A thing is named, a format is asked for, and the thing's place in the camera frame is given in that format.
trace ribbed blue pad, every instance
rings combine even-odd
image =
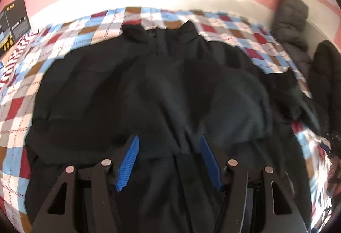
[[[139,138],[138,136],[135,136],[130,144],[127,154],[125,155],[120,167],[118,168],[116,181],[116,189],[118,192],[122,191],[123,187],[125,187],[128,183],[133,165],[139,152],[139,147]]]
[[[215,186],[218,191],[221,191],[224,187],[223,183],[221,182],[221,170],[209,144],[207,143],[205,136],[201,137],[200,146],[201,154],[204,158],[204,162],[212,185]]]

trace checkered bedsheet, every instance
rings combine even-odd
[[[31,124],[35,95],[53,61],[71,50],[117,37],[122,24],[141,24],[145,29],[179,28],[188,20],[206,40],[240,47],[265,73],[284,72],[291,66],[302,91],[309,95],[304,77],[273,37],[261,25],[227,13],[127,7],[31,31],[10,56],[0,81],[0,208],[19,232],[31,230],[24,207],[30,179],[24,139]],[[306,160],[314,225],[330,203],[325,193],[330,164],[319,149],[317,136],[300,125],[294,126],[294,132]]]

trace product box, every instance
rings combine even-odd
[[[25,1],[15,0],[0,12],[0,56],[31,29]]]

